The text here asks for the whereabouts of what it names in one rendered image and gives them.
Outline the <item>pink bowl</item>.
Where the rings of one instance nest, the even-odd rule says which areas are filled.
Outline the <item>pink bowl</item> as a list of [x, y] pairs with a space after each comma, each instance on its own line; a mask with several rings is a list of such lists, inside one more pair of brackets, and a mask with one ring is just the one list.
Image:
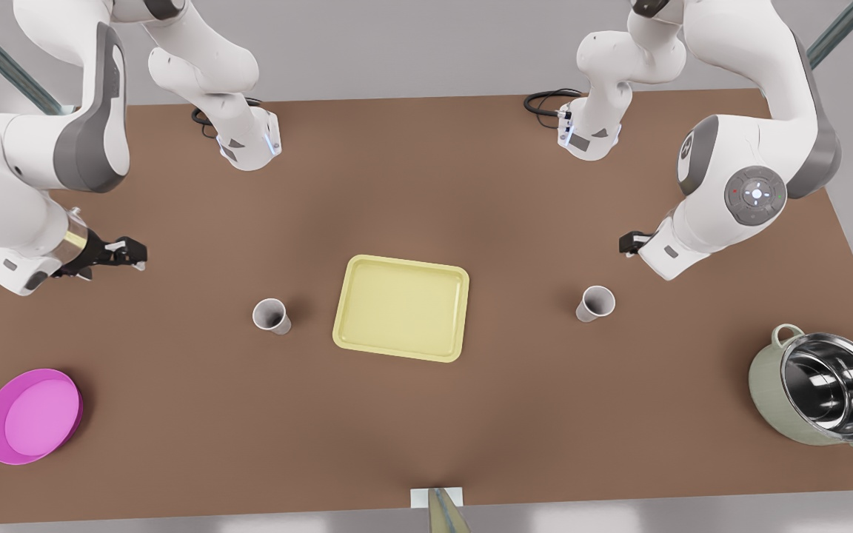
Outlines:
[[0, 463], [24, 465], [50, 455], [84, 415], [78, 386], [64, 372], [34, 369], [0, 388]]

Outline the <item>silver frame post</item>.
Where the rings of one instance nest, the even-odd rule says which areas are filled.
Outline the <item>silver frame post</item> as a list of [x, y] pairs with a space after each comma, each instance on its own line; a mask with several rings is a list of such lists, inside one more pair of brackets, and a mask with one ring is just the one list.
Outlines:
[[429, 533], [472, 533], [447, 488], [427, 489]]
[[819, 67], [829, 54], [853, 31], [853, 0], [834, 21], [813, 41], [806, 51], [812, 70]]
[[0, 75], [45, 115], [69, 115], [76, 110], [73, 105], [61, 105], [3, 47], [0, 47]]

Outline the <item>white cup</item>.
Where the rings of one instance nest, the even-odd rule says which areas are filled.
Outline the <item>white cup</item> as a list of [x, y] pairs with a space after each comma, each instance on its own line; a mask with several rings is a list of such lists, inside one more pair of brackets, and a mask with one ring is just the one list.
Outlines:
[[590, 323], [596, 318], [603, 318], [612, 314], [616, 303], [616, 297], [609, 288], [589, 286], [583, 291], [575, 310], [575, 316], [582, 323]]
[[252, 321], [261, 330], [284, 336], [291, 330], [291, 320], [284, 303], [278, 299], [259, 301], [252, 310]]

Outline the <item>white post foot plate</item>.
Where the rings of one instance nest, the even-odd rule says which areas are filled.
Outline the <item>white post foot plate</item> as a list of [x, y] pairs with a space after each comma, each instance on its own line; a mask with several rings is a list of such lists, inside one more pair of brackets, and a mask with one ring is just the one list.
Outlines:
[[[444, 492], [450, 496], [452, 503], [456, 507], [464, 506], [463, 488], [442, 488]], [[437, 492], [440, 488], [419, 488], [410, 489], [410, 508], [411, 509], [426, 509], [429, 506], [429, 494]]]

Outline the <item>green pot with steel interior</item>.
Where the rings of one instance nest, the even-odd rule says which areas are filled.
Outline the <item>green pot with steel interior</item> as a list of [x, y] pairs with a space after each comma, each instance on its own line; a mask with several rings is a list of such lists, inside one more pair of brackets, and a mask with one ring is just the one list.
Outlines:
[[780, 324], [749, 365], [749, 395], [765, 421], [809, 446], [853, 448], [853, 341]]

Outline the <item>pale yellow tray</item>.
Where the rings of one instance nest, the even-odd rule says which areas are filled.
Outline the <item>pale yellow tray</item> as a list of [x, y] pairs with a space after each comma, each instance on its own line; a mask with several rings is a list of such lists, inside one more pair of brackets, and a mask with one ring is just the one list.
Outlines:
[[332, 340], [342, 349], [453, 362], [461, 355], [469, 275], [459, 266], [356, 255], [347, 263]]

